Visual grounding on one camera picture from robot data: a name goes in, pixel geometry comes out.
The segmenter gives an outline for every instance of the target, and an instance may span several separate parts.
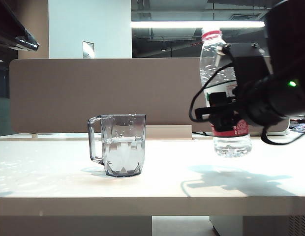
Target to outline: robotic arm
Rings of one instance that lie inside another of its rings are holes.
[[[245,119],[250,125],[264,127],[264,142],[278,144],[267,139],[267,129],[283,119],[305,115],[305,0],[280,2],[266,14],[265,26],[274,74],[270,75],[257,43],[218,48],[217,53],[227,57],[228,66],[235,70],[235,99],[213,93],[209,100],[223,105],[196,109],[196,119],[190,109],[191,120],[210,121],[216,130],[226,130]]]

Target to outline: green led light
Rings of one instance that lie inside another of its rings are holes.
[[[291,87],[297,86],[296,82],[294,82],[294,81],[289,81],[288,85]]]

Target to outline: mug handle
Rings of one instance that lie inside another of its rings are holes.
[[[89,138],[89,150],[90,150],[90,159],[98,164],[104,165],[102,156],[95,155],[93,124],[99,120],[101,120],[101,116],[92,117],[88,120],[87,127],[88,127],[88,138]]]

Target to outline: plastic water bottle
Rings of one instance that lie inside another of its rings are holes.
[[[216,66],[216,48],[225,44],[219,28],[202,29],[203,47],[200,57],[200,78],[202,86],[220,68]],[[210,106],[209,94],[212,92],[226,92],[227,97],[234,97],[232,90],[237,86],[234,69],[228,67],[220,71],[204,90],[207,107]],[[252,149],[248,124],[240,120],[232,131],[218,132],[212,125],[215,152],[224,157],[240,157]]]

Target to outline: white table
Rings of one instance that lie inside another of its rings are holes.
[[[225,159],[211,139],[147,140],[143,172],[113,178],[90,161],[87,140],[4,139],[0,217],[305,215],[305,136],[252,143]]]

